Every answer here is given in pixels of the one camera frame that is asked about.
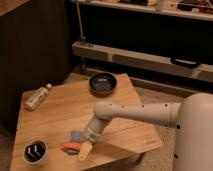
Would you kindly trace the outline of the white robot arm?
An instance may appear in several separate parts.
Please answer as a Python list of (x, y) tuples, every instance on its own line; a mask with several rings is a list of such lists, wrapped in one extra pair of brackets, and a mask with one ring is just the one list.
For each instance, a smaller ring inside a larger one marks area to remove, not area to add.
[(114, 118), (168, 125), (176, 132), (173, 171), (213, 171), (213, 94), (196, 93), (181, 103), (122, 105), (99, 101), (83, 137), (94, 144)]

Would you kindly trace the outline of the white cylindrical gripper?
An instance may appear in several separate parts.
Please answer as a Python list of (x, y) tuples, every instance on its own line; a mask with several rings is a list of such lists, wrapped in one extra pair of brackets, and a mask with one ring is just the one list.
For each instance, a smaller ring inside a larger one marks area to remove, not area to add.
[(81, 146), (80, 152), (78, 154), (78, 159), (84, 161), (86, 157), (91, 152), (94, 143), (98, 141), (103, 130), (109, 124), (108, 120), (99, 119), (93, 116), (87, 126), (84, 129), (83, 137), (86, 141)]

